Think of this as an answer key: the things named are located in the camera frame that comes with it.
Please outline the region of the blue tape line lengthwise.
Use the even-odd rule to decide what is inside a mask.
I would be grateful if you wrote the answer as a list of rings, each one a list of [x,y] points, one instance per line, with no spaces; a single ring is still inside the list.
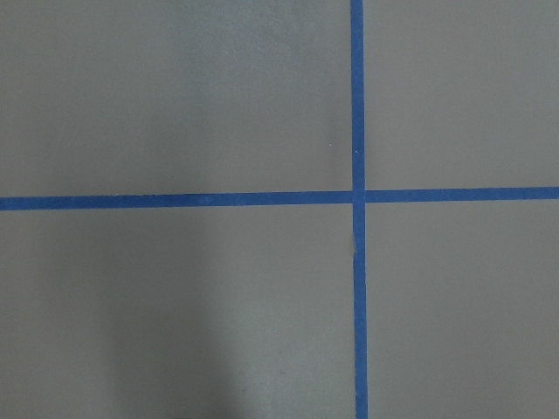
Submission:
[[[363,2],[350,2],[355,417],[369,416]]]

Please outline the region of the blue tape line crosswise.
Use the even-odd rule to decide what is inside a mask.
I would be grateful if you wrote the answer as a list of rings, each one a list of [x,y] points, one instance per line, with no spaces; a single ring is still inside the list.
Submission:
[[[556,200],[557,187],[3,197],[2,211]]]

